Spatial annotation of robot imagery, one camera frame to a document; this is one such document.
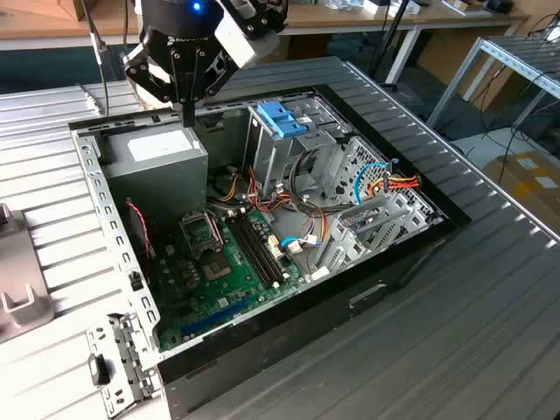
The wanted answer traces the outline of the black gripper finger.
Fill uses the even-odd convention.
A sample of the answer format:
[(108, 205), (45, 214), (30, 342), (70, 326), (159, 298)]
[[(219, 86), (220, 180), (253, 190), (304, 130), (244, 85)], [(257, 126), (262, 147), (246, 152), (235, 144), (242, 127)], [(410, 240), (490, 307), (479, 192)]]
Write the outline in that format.
[[(168, 76), (161, 79), (149, 69), (152, 59)], [(178, 112), (182, 125), (189, 127), (189, 93), (181, 54), (166, 43), (139, 44), (122, 58), (125, 75), (160, 102), (169, 102)]]
[(188, 102), (188, 127), (195, 124), (195, 104), (215, 96), (239, 69), (221, 46), (207, 46), (197, 51)]

